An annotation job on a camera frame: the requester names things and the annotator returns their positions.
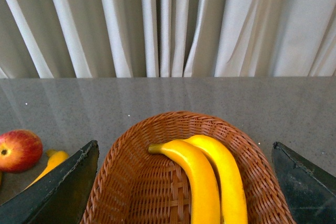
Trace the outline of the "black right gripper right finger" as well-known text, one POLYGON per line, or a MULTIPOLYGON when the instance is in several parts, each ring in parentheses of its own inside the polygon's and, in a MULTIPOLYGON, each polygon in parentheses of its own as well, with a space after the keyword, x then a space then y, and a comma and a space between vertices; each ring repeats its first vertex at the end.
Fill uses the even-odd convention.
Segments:
POLYGON ((335 177, 280 142, 272 163, 296 223, 335 223, 335 177))

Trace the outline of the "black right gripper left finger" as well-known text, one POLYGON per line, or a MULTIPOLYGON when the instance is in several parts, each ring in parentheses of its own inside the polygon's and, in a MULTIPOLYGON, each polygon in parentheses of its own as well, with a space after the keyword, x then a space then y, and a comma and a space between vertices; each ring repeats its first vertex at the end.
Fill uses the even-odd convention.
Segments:
POLYGON ((96 177, 99 147, 88 142, 1 205, 1 223, 79 223, 96 177))

